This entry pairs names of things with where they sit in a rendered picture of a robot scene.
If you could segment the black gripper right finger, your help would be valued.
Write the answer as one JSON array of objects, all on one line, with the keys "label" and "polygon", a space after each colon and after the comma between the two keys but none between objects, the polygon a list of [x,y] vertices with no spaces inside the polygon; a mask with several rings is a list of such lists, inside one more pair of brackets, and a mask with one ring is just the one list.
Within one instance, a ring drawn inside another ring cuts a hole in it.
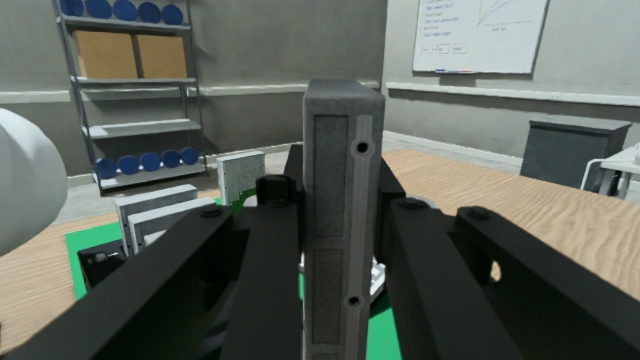
[{"label": "black gripper right finger", "polygon": [[382,156],[374,258],[401,360],[640,360],[640,300],[491,209],[407,194]]}]

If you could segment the green mat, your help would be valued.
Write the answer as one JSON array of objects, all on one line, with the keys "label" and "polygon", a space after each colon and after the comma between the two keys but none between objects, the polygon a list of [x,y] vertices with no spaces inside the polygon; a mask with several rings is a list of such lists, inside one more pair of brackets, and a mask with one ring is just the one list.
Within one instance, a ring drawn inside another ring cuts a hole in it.
[{"label": "green mat", "polygon": [[[76,252],[121,239],[119,221],[64,235],[77,300],[86,290]],[[366,360],[401,360],[388,291],[369,314]]]}]

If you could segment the black-framed status display screen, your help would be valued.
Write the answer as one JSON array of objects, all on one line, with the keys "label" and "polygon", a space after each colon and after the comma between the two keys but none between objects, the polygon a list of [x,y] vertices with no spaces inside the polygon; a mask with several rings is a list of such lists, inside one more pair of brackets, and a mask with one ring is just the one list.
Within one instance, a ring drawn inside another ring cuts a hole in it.
[{"label": "black-framed status display screen", "polygon": [[[300,273],[303,274],[303,258],[302,264],[299,264]],[[375,258],[373,259],[373,273],[372,273],[372,287],[371,287],[371,300],[370,300],[370,312],[380,299],[387,292],[382,291],[383,286],[384,265],[376,265]]]}]

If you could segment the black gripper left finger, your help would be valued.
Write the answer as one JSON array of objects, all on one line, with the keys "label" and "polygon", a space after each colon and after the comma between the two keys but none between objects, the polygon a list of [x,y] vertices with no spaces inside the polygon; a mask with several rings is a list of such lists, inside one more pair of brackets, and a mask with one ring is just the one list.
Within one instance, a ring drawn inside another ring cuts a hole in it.
[{"label": "black gripper left finger", "polygon": [[236,286],[219,360],[303,360],[303,144],[255,181],[240,212],[190,211],[1,360],[190,360]]}]

